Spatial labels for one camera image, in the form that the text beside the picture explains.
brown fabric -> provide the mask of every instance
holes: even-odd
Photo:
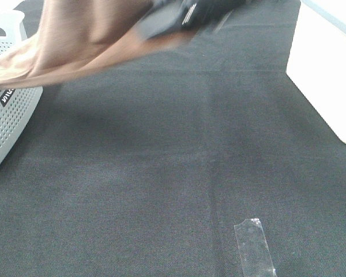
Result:
[[[133,26],[151,6],[151,0],[45,0],[38,32],[0,56],[0,88],[61,83],[192,36],[140,39]]]

tape strip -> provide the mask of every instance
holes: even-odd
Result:
[[[277,277],[258,218],[235,225],[244,277]]]

perforated plastic basket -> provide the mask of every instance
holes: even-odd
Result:
[[[0,54],[26,39],[24,13],[10,10],[0,14]],[[28,123],[42,94],[42,87],[0,89],[0,163]]]

laundry basket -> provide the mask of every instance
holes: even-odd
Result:
[[[0,54],[27,38],[24,13],[8,10],[0,13]],[[0,163],[28,123],[42,94],[42,87],[0,89]]]

black fabric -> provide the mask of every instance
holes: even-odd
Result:
[[[346,276],[346,145],[285,74],[299,5],[44,88],[0,166],[0,277],[242,276],[245,218],[278,277]]]

